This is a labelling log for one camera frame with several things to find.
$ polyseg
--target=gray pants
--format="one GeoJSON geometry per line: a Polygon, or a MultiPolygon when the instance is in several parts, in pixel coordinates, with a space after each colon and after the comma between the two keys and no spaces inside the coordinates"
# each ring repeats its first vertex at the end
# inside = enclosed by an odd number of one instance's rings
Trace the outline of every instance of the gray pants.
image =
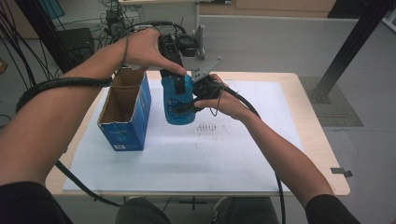
{"type": "MultiPolygon", "coordinates": [[[[278,223],[270,198],[227,198],[217,209],[213,224],[278,223]]],[[[116,224],[171,224],[154,204],[135,198],[122,205],[116,224]]]]}

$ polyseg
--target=black shirt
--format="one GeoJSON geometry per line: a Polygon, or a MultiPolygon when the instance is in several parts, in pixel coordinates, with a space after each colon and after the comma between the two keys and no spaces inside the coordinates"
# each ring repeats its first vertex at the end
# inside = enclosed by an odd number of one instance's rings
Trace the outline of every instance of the black shirt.
{"type": "MultiPolygon", "coordinates": [[[[305,209],[310,224],[359,223],[339,199],[319,195],[305,209]]],[[[34,182],[0,186],[0,223],[72,223],[50,192],[34,182]]]]}

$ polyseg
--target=floor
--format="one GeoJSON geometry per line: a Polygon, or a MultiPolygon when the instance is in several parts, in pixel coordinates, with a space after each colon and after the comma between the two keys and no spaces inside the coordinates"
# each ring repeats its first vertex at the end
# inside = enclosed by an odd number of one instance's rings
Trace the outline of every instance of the floor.
{"type": "MultiPolygon", "coordinates": [[[[183,25],[192,24],[192,20],[184,20],[183,25]]],[[[206,59],[223,58],[218,71],[292,72],[301,77],[321,77],[356,20],[203,16],[201,24],[205,25],[206,59]]],[[[28,43],[42,56],[37,40],[28,43]]],[[[0,76],[0,114],[12,117],[25,87],[1,43],[0,49],[1,58],[9,62],[7,72],[0,76]]],[[[396,34],[380,23],[337,82],[364,126],[323,128],[340,165],[353,174],[347,179],[351,193],[341,200],[362,223],[391,223],[396,219],[394,59],[396,34]]],[[[199,62],[189,58],[184,64],[189,69],[199,62]]],[[[40,68],[33,63],[31,66],[37,81],[44,80],[40,68]]],[[[51,59],[49,67],[56,70],[51,59]]],[[[117,213],[116,208],[86,196],[56,198],[76,223],[112,223],[117,213]]],[[[122,201],[121,197],[109,199],[122,201]]],[[[147,199],[164,209],[169,197],[147,199]]],[[[175,224],[208,223],[218,198],[197,198],[207,204],[197,204],[194,211],[190,204],[179,203],[188,199],[172,197],[166,215],[175,224]]],[[[278,198],[273,202],[279,212],[278,198]]],[[[304,210],[294,197],[286,199],[286,211],[287,223],[306,223],[304,210]]]]}

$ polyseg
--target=person's left arm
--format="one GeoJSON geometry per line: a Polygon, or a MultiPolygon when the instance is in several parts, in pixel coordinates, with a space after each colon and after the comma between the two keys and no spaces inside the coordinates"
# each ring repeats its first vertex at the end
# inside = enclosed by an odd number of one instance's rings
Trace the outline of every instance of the person's left arm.
{"type": "MultiPolygon", "coordinates": [[[[158,66],[185,75],[181,66],[158,51],[160,33],[151,29],[130,35],[125,62],[158,66]]],[[[126,38],[99,49],[64,77],[107,79],[121,66],[126,38]]],[[[0,132],[0,186],[33,181],[42,185],[62,156],[101,89],[62,87],[39,93],[0,132]]]]}

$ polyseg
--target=blue box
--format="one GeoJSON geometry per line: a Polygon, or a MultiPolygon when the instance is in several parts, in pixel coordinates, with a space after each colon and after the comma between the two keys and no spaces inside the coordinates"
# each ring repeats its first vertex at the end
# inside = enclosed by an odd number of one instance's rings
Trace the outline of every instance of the blue box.
{"type": "Polygon", "coordinates": [[[98,126],[116,151],[143,150],[149,123],[151,94],[146,73],[122,68],[99,116],[98,126]]]}

